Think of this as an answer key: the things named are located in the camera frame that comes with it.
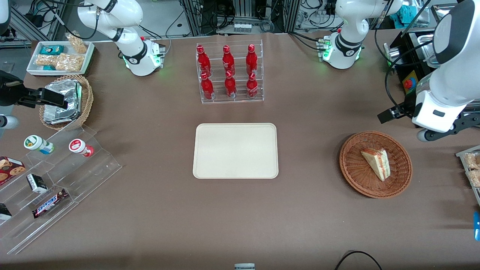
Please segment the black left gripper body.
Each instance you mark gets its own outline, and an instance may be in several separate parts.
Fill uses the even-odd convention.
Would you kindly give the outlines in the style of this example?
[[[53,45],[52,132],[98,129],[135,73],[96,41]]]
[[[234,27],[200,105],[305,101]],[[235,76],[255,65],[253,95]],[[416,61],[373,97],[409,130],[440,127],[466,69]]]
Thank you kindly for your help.
[[[406,94],[403,101],[403,111],[406,113],[406,116],[413,117],[416,106],[416,94],[408,93]]]

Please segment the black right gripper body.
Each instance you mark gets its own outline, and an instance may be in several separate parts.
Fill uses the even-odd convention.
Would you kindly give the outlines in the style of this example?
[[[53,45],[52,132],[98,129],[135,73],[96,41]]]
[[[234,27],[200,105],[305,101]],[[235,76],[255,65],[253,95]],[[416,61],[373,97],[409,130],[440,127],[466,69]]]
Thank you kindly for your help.
[[[14,105],[24,96],[26,96],[26,88],[23,81],[10,73],[1,71],[0,105],[2,107]]]

